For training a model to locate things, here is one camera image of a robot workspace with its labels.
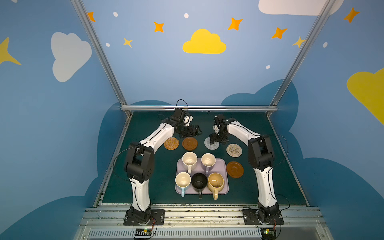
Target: lavender tray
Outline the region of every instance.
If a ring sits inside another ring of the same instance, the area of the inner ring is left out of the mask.
[[[198,172],[205,174],[205,169],[206,169],[206,167],[201,162],[201,158],[198,158],[197,159],[197,166],[194,170],[192,170],[190,176],[192,177],[195,173],[198,173]],[[177,161],[176,175],[181,173],[181,172],[186,172],[186,171],[187,170],[183,166],[183,160],[180,158]],[[220,173],[221,176],[223,176],[223,178],[224,178],[224,188],[223,188],[223,190],[221,190],[219,192],[219,195],[227,194],[229,191],[227,166],[226,166],[225,161],[223,159],[221,159],[221,158],[216,159],[215,165],[209,169],[207,178],[211,173],[214,173],[214,172]],[[176,183],[175,183],[175,189],[176,189],[176,192],[178,194],[181,194],[181,189],[177,187]],[[198,194],[198,192],[196,192],[194,190],[194,188],[192,187],[192,185],[190,184],[189,187],[185,190],[185,194]],[[208,187],[205,187],[202,190],[202,194],[211,194],[212,195],[212,192],[208,189]]]

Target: beige mug handle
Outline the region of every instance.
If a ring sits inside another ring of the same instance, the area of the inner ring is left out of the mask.
[[[218,197],[218,191],[217,191],[217,189],[215,189],[215,191],[214,191],[214,200],[217,200],[217,197]]]

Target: yellow cloud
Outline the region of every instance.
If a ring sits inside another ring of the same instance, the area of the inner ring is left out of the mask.
[[[358,72],[347,82],[347,88],[382,124],[384,124],[384,68],[375,74]]]
[[[223,53],[227,46],[221,42],[219,35],[210,33],[206,29],[199,29],[193,33],[191,40],[183,45],[186,53]]]

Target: light blue mug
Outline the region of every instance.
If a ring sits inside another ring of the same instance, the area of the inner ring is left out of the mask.
[[[181,172],[176,175],[176,185],[181,189],[181,196],[184,197],[185,190],[191,184],[191,176],[187,172]]]

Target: mug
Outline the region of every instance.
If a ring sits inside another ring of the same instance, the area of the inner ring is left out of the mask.
[[[208,175],[209,168],[213,167],[216,163],[216,158],[213,154],[206,153],[201,157],[201,162],[206,167],[205,174]]]
[[[191,184],[195,191],[199,192],[199,199],[203,198],[202,190],[207,186],[207,182],[207,177],[200,172],[192,176]]]
[[[176,185],[181,189],[181,196],[184,197],[185,190],[191,183],[191,176],[186,172],[181,172],[176,175],[175,182]]]
[[[218,193],[224,188],[224,178],[221,174],[214,172],[208,177],[208,188],[214,194],[214,199],[217,200]]]
[[[194,170],[197,166],[197,156],[194,152],[186,152],[182,157],[183,165],[191,174],[192,170]]]

